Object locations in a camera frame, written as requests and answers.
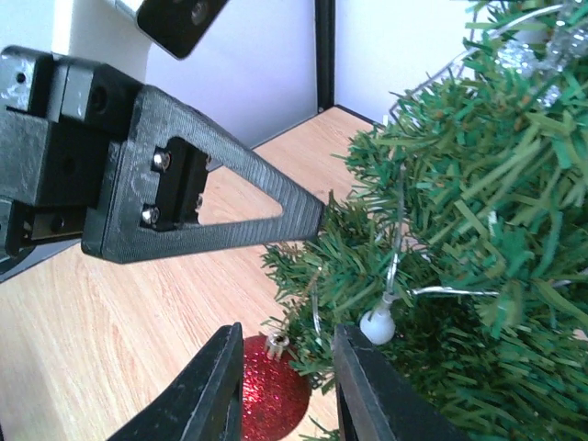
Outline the fairy light string white beads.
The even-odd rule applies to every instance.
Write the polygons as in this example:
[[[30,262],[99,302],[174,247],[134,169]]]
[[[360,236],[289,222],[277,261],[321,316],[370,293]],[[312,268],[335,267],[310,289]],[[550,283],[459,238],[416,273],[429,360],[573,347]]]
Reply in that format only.
[[[498,6],[456,65],[402,96],[346,163],[387,270],[361,330],[394,335],[396,301],[472,301],[493,336],[586,345],[587,4]]]

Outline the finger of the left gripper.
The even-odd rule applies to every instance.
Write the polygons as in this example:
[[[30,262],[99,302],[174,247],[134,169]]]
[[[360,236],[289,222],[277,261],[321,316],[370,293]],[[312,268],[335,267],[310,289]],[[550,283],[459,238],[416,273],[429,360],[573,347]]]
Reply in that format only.
[[[264,219],[201,224],[209,160],[275,200]],[[81,248],[118,264],[249,245],[308,240],[320,229],[323,203],[244,147],[212,119],[146,85],[134,100],[125,140],[108,149],[95,209]]]

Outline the red ball ornament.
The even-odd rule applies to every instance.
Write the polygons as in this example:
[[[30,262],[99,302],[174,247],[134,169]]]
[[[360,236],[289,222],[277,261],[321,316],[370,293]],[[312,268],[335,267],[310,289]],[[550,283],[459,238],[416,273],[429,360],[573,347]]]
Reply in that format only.
[[[276,441],[288,436],[305,416],[311,385],[290,363],[289,339],[282,334],[243,340],[242,440]]]

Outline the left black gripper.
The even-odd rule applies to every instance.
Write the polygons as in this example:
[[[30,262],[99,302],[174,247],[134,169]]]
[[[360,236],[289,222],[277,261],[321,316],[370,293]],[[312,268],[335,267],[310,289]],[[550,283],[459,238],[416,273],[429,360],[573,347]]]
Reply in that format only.
[[[103,63],[1,52],[1,271],[82,236],[109,145],[126,139],[140,81]]]

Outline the small green christmas tree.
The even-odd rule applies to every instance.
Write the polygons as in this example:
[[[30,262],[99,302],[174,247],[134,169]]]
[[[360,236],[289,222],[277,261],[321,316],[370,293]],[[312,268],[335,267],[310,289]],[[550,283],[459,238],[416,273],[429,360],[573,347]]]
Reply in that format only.
[[[478,2],[441,72],[357,134],[317,238],[267,249],[293,368],[334,385],[339,324],[476,440],[587,437],[587,4]]]

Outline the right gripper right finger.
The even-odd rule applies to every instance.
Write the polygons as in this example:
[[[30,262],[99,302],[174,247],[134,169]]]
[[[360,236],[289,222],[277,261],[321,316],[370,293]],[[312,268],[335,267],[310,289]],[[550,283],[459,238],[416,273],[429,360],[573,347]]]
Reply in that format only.
[[[333,357],[342,440],[469,440],[412,389],[358,327],[336,326]]]

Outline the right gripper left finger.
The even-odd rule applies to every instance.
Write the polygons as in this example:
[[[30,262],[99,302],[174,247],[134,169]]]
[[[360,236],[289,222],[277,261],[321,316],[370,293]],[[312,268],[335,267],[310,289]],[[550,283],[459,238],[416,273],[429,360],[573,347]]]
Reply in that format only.
[[[223,325],[170,385],[110,441],[239,440],[243,328]]]

